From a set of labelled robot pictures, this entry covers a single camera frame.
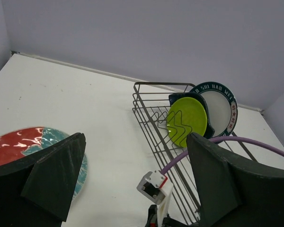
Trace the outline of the green rimmed white plate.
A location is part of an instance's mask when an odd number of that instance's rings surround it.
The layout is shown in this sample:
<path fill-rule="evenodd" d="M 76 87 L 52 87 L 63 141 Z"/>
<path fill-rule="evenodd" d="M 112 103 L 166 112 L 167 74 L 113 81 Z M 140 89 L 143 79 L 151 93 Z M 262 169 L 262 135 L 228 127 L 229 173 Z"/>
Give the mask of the green rimmed white plate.
<path fill-rule="evenodd" d="M 238 119 L 238 103 L 231 90 L 221 83 L 209 81 L 198 84 L 190 91 L 204 98 L 210 124 L 215 130 L 213 136 L 231 135 Z"/>

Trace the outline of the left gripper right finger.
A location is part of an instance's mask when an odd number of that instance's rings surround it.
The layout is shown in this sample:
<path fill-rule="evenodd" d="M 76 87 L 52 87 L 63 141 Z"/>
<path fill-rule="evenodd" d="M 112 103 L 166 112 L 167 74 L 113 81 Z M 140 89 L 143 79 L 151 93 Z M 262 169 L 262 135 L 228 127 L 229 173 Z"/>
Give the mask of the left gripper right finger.
<path fill-rule="evenodd" d="M 224 149 L 196 133 L 188 155 L 202 227 L 284 227 L 284 170 Z"/>

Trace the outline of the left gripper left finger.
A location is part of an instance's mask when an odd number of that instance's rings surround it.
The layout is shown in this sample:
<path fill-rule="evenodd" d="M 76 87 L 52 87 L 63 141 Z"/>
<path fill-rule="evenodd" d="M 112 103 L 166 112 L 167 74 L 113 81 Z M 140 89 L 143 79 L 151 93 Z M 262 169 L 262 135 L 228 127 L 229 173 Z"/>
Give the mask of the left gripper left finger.
<path fill-rule="evenodd" d="M 0 227 L 60 227 L 67 220 L 85 154 L 75 133 L 0 166 Z"/>

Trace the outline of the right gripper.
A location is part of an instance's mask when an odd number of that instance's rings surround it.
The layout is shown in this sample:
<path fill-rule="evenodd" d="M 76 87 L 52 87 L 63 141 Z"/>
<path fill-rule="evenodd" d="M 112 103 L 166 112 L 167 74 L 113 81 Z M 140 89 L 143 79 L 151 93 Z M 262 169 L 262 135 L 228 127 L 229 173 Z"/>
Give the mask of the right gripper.
<path fill-rule="evenodd" d="M 148 209 L 147 222 L 145 227 L 158 227 L 158 215 L 157 215 L 157 205 L 153 204 Z M 167 216 L 163 219 L 162 227 L 186 227 L 187 225 L 172 219 Z"/>

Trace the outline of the lime green plate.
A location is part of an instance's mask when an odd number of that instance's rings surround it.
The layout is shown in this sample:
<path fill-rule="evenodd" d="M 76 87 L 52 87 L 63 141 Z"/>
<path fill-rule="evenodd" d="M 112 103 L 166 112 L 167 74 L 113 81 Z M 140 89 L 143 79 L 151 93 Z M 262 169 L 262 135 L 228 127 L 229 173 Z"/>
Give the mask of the lime green plate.
<path fill-rule="evenodd" d="M 188 134 L 196 132 L 203 136 L 207 122 L 207 113 L 203 105 L 195 98 L 183 97 L 170 107 L 166 127 L 170 140 L 175 145 L 186 148 Z"/>

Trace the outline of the dark blue shell plate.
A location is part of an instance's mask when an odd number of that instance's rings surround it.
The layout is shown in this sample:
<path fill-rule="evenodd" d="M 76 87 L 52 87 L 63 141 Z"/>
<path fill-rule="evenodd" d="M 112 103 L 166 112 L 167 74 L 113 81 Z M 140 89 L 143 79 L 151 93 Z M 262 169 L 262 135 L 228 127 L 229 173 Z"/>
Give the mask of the dark blue shell plate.
<path fill-rule="evenodd" d="M 211 122 L 210 122 L 210 116 L 209 116 L 209 111 L 208 111 L 208 105 L 205 101 L 205 99 L 198 93 L 195 92 L 185 92 L 185 93 L 173 93 L 169 95 L 169 104 L 172 106 L 177 100 L 184 98 L 184 97 L 191 97 L 199 101 L 202 106 L 205 109 L 206 115 L 207 115 L 207 128 L 204 133 L 204 137 L 206 139 L 210 139 L 213 137 L 215 133 L 215 129 L 212 127 Z"/>

